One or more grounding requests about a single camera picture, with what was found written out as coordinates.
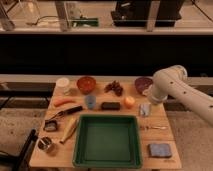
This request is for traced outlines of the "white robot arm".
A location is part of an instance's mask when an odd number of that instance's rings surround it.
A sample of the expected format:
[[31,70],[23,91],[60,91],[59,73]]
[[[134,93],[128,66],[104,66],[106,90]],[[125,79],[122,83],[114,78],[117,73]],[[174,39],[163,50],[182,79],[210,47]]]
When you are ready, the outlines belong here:
[[158,70],[152,78],[143,77],[137,86],[151,104],[158,105],[172,96],[213,126],[213,97],[187,85],[186,79],[187,70],[174,65]]

